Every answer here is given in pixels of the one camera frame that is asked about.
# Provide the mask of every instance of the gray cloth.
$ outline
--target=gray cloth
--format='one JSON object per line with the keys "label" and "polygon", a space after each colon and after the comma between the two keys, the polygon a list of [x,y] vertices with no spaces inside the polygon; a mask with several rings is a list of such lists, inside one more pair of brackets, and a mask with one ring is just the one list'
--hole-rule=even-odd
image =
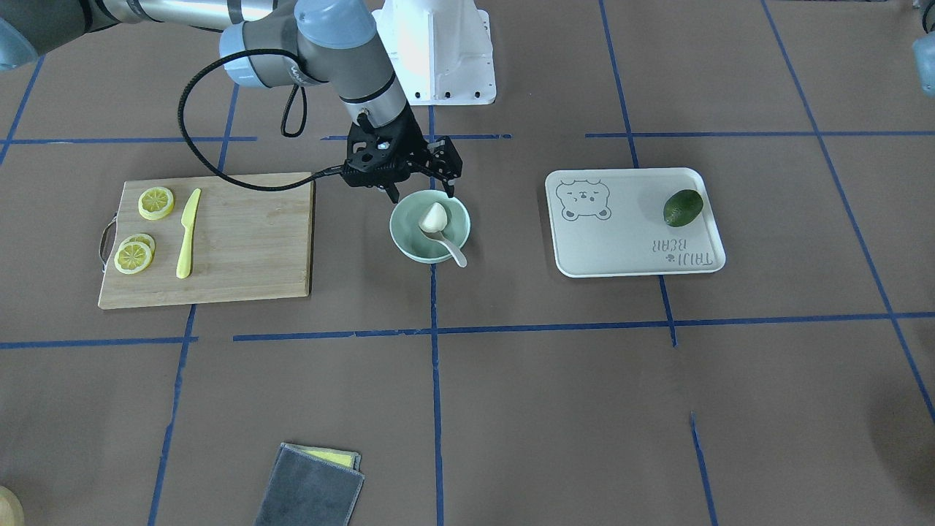
{"label": "gray cloth", "polygon": [[254,526],[346,526],[364,484],[359,472],[280,446]]}

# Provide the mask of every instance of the bear drawing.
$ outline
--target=bear drawing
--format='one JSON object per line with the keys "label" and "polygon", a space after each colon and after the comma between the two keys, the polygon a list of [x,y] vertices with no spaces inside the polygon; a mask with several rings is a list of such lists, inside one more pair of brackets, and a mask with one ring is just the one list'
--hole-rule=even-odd
{"label": "bear drawing", "polygon": [[601,221],[611,218],[611,209],[607,208],[611,190],[601,181],[562,182],[555,189],[555,193],[562,201],[562,217],[568,221],[574,221],[583,215],[593,215]]}

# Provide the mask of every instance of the knife handle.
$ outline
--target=knife handle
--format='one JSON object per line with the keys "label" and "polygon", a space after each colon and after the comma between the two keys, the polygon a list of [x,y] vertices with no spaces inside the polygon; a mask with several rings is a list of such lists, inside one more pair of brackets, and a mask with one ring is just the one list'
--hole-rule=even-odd
{"label": "knife handle", "polygon": [[185,237],[181,241],[179,264],[176,266],[176,277],[183,280],[192,273],[192,229],[185,228]]}

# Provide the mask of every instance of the cutting board handle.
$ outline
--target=cutting board handle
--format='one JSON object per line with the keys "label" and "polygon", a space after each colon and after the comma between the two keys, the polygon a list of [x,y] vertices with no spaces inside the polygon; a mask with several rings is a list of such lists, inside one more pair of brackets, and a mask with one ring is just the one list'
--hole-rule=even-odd
{"label": "cutting board handle", "polygon": [[100,248],[99,254],[101,256],[101,271],[102,272],[108,269],[108,259],[110,259],[110,251],[107,250],[105,252],[105,249],[108,246],[108,233],[116,225],[117,225],[117,213],[114,212],[114,216],[110,218],[110,223],[108,223],[108,225],[104,227],[104,230],[101,231],[101,248]]}

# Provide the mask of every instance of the wooden cutting board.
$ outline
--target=wooden cutting board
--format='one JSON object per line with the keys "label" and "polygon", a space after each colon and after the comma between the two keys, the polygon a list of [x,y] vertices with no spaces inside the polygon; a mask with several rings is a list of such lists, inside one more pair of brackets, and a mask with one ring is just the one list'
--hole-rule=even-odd
{"label": "wooden cutting board", "polygon": [[[309,173],[237,176],[244,182],[276,186]],[[101,309],[154,307],[217,301],[297,298],[309,294],[314,183],[285,192],[257,192],[218,177],[129,181],[117,210],[117,232],[97,305]],[[147,189],[164,186],[175,208],[156,221],[143,219],[137,200]],[[176,277],[182,234],[181,214],[195,188],[201,188],[194,221],[192,274]],[[122,274],[113,251],[129,236],[150,234],[156,241],[152,263],[138,274]]]}

